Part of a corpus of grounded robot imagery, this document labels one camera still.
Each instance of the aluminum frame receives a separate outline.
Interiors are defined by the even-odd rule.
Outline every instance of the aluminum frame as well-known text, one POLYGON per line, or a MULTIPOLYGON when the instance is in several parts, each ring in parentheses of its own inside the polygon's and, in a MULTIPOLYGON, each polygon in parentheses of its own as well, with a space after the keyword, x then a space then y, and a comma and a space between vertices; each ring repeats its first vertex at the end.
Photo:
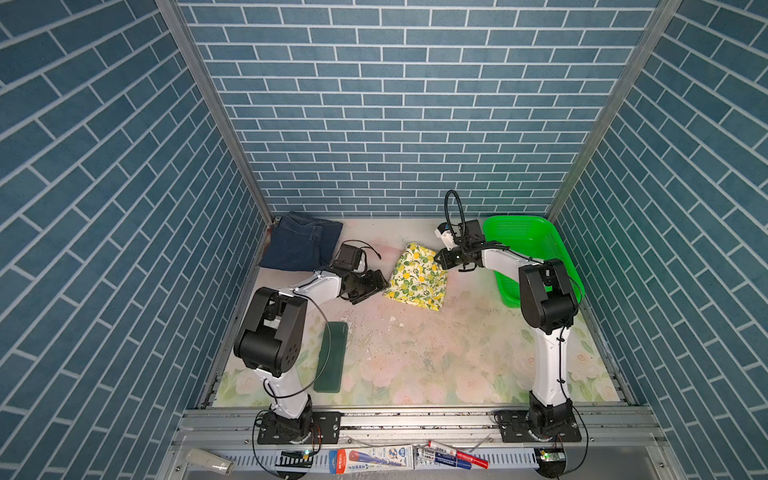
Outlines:
POLYGON ((184 57, 184 61, 187 63, 187 67, 190 70, 190 74, 195 82, 195 85, 203 95, 208 110, 216 123, 216 126, 221 133, 221 137, 224 139, 224 143, 227 144, 227 148, 232 154, 237 170, 245 180, 245 184, 248 186, 248 191, 256 202, 261 216, 266 221, 266 224, 271 225, 275 217, 272 214, 270 205, 266 202, 264 195, 259 188, 259 184, 256 182, 256 176, 253 174, 253 169, 248 162, 248 157, 243 150, 243 145, 237 138, 234 127, 230 121, 227 111, 224 109, 224 105, 221 101, 221 97, 214 86, 214 81, 208 74, 208 69, 205 66, 205 61, 200 50, 197 49, 197 45, 192 37, 192 31, 187 25, 187 21, 184 19, 184 14, 181 12, 177 0, 156 0, 157 8, 160 9, 160 14, 163 16, 170 35, 176 41, 176 46, 181 52, 181 56, 184 57))
MULTIPOLYGON (((565 447, 640 446, 645 447, 661 480, 678 480, 680 469, 670 446, 649 406, 614 404, 577 404, 589 436, 581 442, 566 442, 565 447)), ((502 443, 492 412, 498 409, 527 409, 525 404, 497 406, 413 406, 413 407, 322 407, 342 413, 339 447, 426 443, 430 439, 455 445, 475 447, 476 455, 500 455, 509 449, 532 448, 541 443, 502 443)), ((275 450, 275 445, 251 445, 253 419, 259 409, 187 410, 166 454, 157 478, 181 480, 187 470, 186 451, 210 450, 219 455, 259 455, 275 450)), ((296 448, 310 448, 296 445, 296 448)))
POLYGON ((608 128, 613 123, 614 118, 616 118, 621 105, 624 103, 624 99, 629 95, 634 82, 643 71, 645 62, 648 61, 650 54, 656 48, 656 44, 661 40, 661 35, 667 29, 681 2, 682 0, 660 0, 654 13, 650 16, 642 38, 637 43, 637 46, 632 49, 632 53, 627 59, 626 67, 624 67, 621 76, 616 80, 616 85, 614 85, 613 90, 609 94, 605 106, 600 110, 592 130, 587 134, 587 138, 584 139, 584 144, 581 146, 578 155, 576 155, 571 169, 565 175, 560 189, 547 209, 545 217, 552 223, 558 218, 558 215, 565 206, 565 202, 568 201, 568 197, 571 196, 571 192, 576 187, 578 179, 584 173, 584 170, 587 169, 589 162, 592 161, 592 155, 598 149, 600 142, 603 141, 603 137, 605 137, 608 128))
POLYGON ((227 360, 230 358, 230 351, 232 350, 232 345, 234 344, 235 336, 237 335, 237 329, 240 328, 243 315, 245 315, 250 299, 255 293, 253 285, 256 283, 256 278, 259 276, 259 262, 264 252, 264 248, 266 247, 266 239, 268 236, 269 232, 265 229, 261 240, 259 240, 259 246, 256 248, 256 254, 253 255, 253 259, 251 260, 243 288, 240 289, 240 294, 237 297, 235 309, 232 312, 232 320, 228 323, 227 329, 224 330, 224 336, 216 351, 214 362, 210 366, 210 371, 203 384, 203 390, 200 392, 200 397, 197 399, 196 405, 201 409, 205 409, 213 402, 212 397, 216 392, 219 377, 227 366, 227 360))

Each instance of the black cable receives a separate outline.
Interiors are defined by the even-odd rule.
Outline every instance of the black cable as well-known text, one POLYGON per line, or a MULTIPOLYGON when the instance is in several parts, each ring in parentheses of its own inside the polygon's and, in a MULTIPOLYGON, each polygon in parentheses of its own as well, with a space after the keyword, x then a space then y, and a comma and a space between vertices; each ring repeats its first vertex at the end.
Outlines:
MULTIPOLYGON (((263 413, 268 413, 269 411, 270 410, 261 410, 260 412, 258 412, 256 414, 256 417, 253 419, 253 428, 250 430, 250 447, 251 447, 251 450, 253 451, 253 459, 256 460, 256 463, 261 467, 262 470, 264 470, 266 473, 269 473, 273 477, 280 478, 281 480, 286 480, 288 478, 288 474, 286 474, 285 477, 282 477, 282 476, 280 476, 280 474, 277 473, 277 470, 274 471, 274 472, 272 470, 269 470, 267 467, 264 466, 263 463, 261 463, 261 461, 259 460, 258 455, 256 454, 256 427, 257 426, 261 427, 261 425, 258 424, 258 421, 261 419, 261 415, 263 413)), ((310 432, 312 434, 312 444, 314 445, 314 443, 315 443, 315 431, 312 430, 313 426, 317 427, 317 442, 318 442, 318 444, 317 444, 317 450, 315 450, 314 446, 313 446, 312 452, 310 454, 308 454, 308 456, 307 456, 309 458, 312 458, 315 455, 317 455, 318 453, 320 453, 320 449, 323 447, 323 433, 322 433, 322 430, 320 430, 320 425, 317 425, 315 423, 310 424, 310 432)))
POLYGON ((250 447, 253 450, 253 458, 256 460, 256 463, 259 464, 262 470, 264 470, 266 473, 272 475, 273 477, 280 478, 281 480, 286 480, 288 478, 288 475, 285 476, 285 478, 281 477, 280 474, 277 473, 277 471, 273 472, 272 470, 269 470, 267 467, 264 466, 263 463, 259 460, 258 455, 256 455, 256 426, 257 422, 261 419, 261 415, 263 413, 268 413, 269 410, 262 410, 256 414, 256 417, 253 419, 253 428, 250 430, 250 447))
POLYGON ((456 204, 458 205, 458 214, 462 218, 462 222, 458 225, 459 232, 461 233, 461 237, 459 237, 459 241, 461 242, 462 251, 464 250, 464 246, 466 245, 466 239, 464 238, 464 225, 466 224, 466 220, 464 218, 464 207, 462 206, 462 199, 458 197, 458 193, 456 193, 456 190, 448 190, 445 192, 445 198, 443 199, 443 211, 445 211, 445 222, 448 224, 448 229, 451 231, 451 235, 453 235, 454 242, 456 241, 456 232, 453 230, 453 223, 451 223, 451 214, 448 212, 448 197, 453 195, 453 197, 456 199, 456 204))
MULTIPOLYGON (((308 297, 308 296, 306 296, 306 295, 301 295, 301 294, 299 294, 299 293, 296 293, 296 292, 293 292, 293 295, 296 295, 296 296, 300 296, 300 297, 302 297, 302 298, 306 298, 306 299, 307 299, 307 300, 309 300, 310 302, 314 303, 314 305, 315 305, 315 308, 317 308, 317 311, 319 311, 319 312, 320 312, 320 315, 322 315, 322 316, 323 316, 323 320, 325 320, 325 321, 326 321, 326 329, 328 330, 328 342, 329 342, 329 344, 330 344, 330 341, 331 341, 331 325, 330 325, 330 323, 328 323, 328 319, 326 318, 326 314, 323 312, 323 309, 321 309, 321 308, 320 308, 320 306, 317 304, 317 302, 316 302, 315 300, 312 300, 312 298, 311 298, 311 297, 308 297)), ((301 390, 299 390, 298 392, 295 392, 295 393, 291 393, 290 395, 276 396, 276 395, 275 395, 275 392, 272 390, 272 387, 271 387, 271 386, 270 386, 270 384, 267 382, 267 379, 264 379, 264 381, 262 382, 262 386, 264 387, 264 391, 266 392, 266 394, 267 394, 268 396, 272 397, 272 398, 273 398, 273 399, 275 399, 275 400, 279 400, 279 399, 289 399, 289 398, 290 398, 290 397, 292 397, 292 396, 297 396, 297 395, 299 395, 300 393, 302 393, 302 392, 305 392, 305 391, 306 391, 306 390, 307 390, 309 387, 311 387, 312 385, 314 385, 314 384, 315 384, 315 382, 317 381, 317 379, 318 379, 318 378, 319 378, 319 377, 320 377, 320 376, 323 374, 323 372, 324 372, 324 371, 325 371, 325 369, 326 369, 326 365, 328 365, 328 358, 329 358, 330 356, 331 356, 331 350, 330 350, 330 349, 328 349, 328 354, 326 355, 326 361, 323 363, 323 367, 322 367, 322 369, 320 369, 320 371, 317 373, 317 375, 315 375, 315 378, 312 380, 312 382, 310 382, 310 383, 309 383, 309 385, 305 386, 304 388, 302 388, 302 389, 301 389, 301 390)))
POLYGON ((313 284, 313 283, 315 283, 315 282, 316 282, 318 279, 319 279, 319 277, 318 277, 318 276, 315 276, 315 277, 313 277, 313 278, 312 278, 312 279, 311 279, 309 282, 307 282, 307 283, 302 283, 301 285, 296 285, 296 286, 295 286, 293 289, 294 289, 294 290, 298 290, 299 288, 304 288, 305 286, 309 286, 309 285, 312 285, 312 284, 313 284))
POLYGON ((576 280, 574 280, 573 278, 571 278, 571 276, 570 276, 570 275, 568 275, 568 279, 571 281, 571 283, 572 283, 573 285, 575 285, 575 286, 576 286, 576 288, 578 288, 578 291, 579 291, 579 293, 581 294, 581 300, 579 300, 579 301, 578 301, 578 303, 576 303, 576 311, 574 311, 574 316, 576 316, 576 314, 578 313, 578 309, 581 307, 581 302, 583 302, 583 301, 584 301, 584 291, 581 289, 581 285, 579 285, 579 284, 578 284, 578 282, 577 282, 576 280))
MULTIPOLYGON (((560 335, 558 336, 558 356, 560 357, 558 359, 559 360, 558 361, 558 377, 559 377, 558 383, 560 384, 560 391, 563 393, 563 396, 567 400, 570 400, 568 395, 565 394, 565 388, 563 388, 563 385, 565 384, 565 380, 563 379, 563 343, 565 343, 565 339, 563 338, 563 332, 565 332, 565 328, 566 327, 563 327, 560 330, 560 335)), ((587 446, 584 447, 584 456, 581 457, 581 461, 578 463, 578 465, 576 465, 576 467, 572 468, 571 470, 562 472, 560 476, 571 473, 571 472, 575 472, 576 470, 578 470, 584 464, 584 460, 587 459, 587 454, 589 453, 589 430, 587 430, 587 424, 584 423, 584 419, 581 417, 581 413, 579 413, 578 409, 576 409, 573 403, 571 403, 571 408, 574 410, 574 412, 576 412, 576 415, 578 415, 578 419, 581 420, 581 426, 584 427, 584 435, 587 437, 587 446)))
POLYGON ((373 247, 371 246, 371 244, 370 244, 370 243, 368 243, 368 242, 364 242, 364 241, 362 241, 362 240, 344 240, 344 241, 343 241, 341 244, 342 244, 342 245, 344 245, 344 244, 345 244, 345 243, 347 243, 347 242, 360 242, 360 243, 364 243, 366 246, 365 246, 365 247, 360 247, 360 249, 361 249, 361 250, 362 250, 363 248, 369 248, 369 249, 373 250, 373 253, 375 253, 375 254, 376 254, 376 256, 379 258, 379 260, 381 260, 381 259, 382 259, 382 256, 381 256, 381 254, 379 254, 379 252, 377 252, 377 251, 376 251, 376 249, 375 249, 375 248, 373 248, 373 247))

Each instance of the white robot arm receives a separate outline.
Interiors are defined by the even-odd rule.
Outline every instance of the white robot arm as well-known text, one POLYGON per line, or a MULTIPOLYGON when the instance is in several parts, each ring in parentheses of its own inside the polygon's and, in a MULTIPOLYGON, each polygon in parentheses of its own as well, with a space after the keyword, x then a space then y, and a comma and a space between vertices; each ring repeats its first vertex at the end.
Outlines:
POLYGON ((272 397, 263 422, 272 423, 288 442, 306 439, 312 422, 312 399, 306 391, 313 383, 302 387, 294 366, 306 314, 337 297, 355 304, 384 290, 387 282, 381 270, 366 270, 365 255, 362 248, 344 242, 333 263, 309 279, 279 290, 259 288, 240 324, 233 352, 272 397))
POLYGON ((436 259, 444 270, 462 265, 459 271, 467 272, 482 266, 520 284, 523 317, 535 329, 536 369, 528 426, 537 438, 551 439, 574 424, 568 384, 564 379, 568 337, 578 311, 571 278, 560 260, 530 258, 499 242, 486 241, 480 223, 466 221, 463 211, 458 225, 461 233, 457 235, 447 214, 451 194, 462 209, 458 194, 450 190, 445 195, 446 222, 435 230, 435 235, 445 245, 436 259))

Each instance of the white plastic object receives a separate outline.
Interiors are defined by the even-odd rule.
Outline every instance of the white plastic object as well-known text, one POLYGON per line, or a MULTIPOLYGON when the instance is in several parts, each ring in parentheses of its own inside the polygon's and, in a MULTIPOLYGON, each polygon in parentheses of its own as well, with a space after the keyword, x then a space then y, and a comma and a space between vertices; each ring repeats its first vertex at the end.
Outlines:
POLYGON ((235 463, 232 460, 227 460, 226 458, 200 449, 191 449, 187 452, 185 458, 187 462, 191 464, 203 467, 206 470, 211 470, 212 472, 220 473, 221 475, 229 475, 235 466, 235 463))
MULTIPOLYGON (((304 280, 294 286, 281 288, 281 295, 287 296, 308 296, 318 305, 328 300, 333 300, 341 293, 341 277, 331 272, 317 272, 313 278, 304 280)), ((315 305, 308 302, 306 311, 309 313, 315 305)))
MULTIPOLYGON (((253 371, 262 383, 264 383, 264 379, 266 379, 266 387, 269 388, 270 392, 275 396, 291 395, 302 389, 299 373, 296 371, 295 365, 290 367, 287 372, 283 372, 279 377, 275 377, 262 369, 254 369, 253 371)), ((304 411, 304 407, 306 406, 309 397, 310 396, 306 391, 304 391, 298 395, 288 397, 287 399, 272 399, 272 410, 281 417, 298 419, 301 412, 304 411)))
POLYGON ((482 251, 482 265, 501 275, 508 276, 515 282, 520 281, 520 267, 526 265, 535 265, 540 263, 537 259, 531 262, 510 250, 501 250, 498 248, 489 248, 482 251))
POLYGON ((565 369, 565 357, 568 347, 568 337, 571 329, 563 332, 563 344, 560 346, 558 337, 560 331, 556 329, 547 335, 542 329, 534 329, 534 358, 536 359, 536 376, 533 381, 532 392, 544 405, 560 405, 565 403, 563 391, 570 397, 568 383, 561 384, 558 381, 562 372, 563 380, 567 375, 565 369))
POLYGON ((445 245, 445 248, 449 250, 456 248, 456 242, 454 241, 453 234, 451 234, 450 230, 446 230, 445 232, 440 233, 440 230, 435 228, 435 236, 442 241, 442 244, 445 245))

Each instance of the blue pen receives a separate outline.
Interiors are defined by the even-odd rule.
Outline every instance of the blue pen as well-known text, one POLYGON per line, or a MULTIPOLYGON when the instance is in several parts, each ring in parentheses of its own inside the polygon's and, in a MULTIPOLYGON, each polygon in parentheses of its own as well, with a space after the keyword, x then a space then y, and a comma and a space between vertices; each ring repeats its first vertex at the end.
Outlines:
POLYGON ((436 452, 435 450, 425 449, 423 447, 419 447, 417 452, 420 457, 424 458, 429 462, 440 463, 440 464, 448 465, 451 467, 466 468, 467 470, 472 468, 471 463, 465 460, 460 460, 456 458, 454 455, 448 455, 445 453, 436 452))

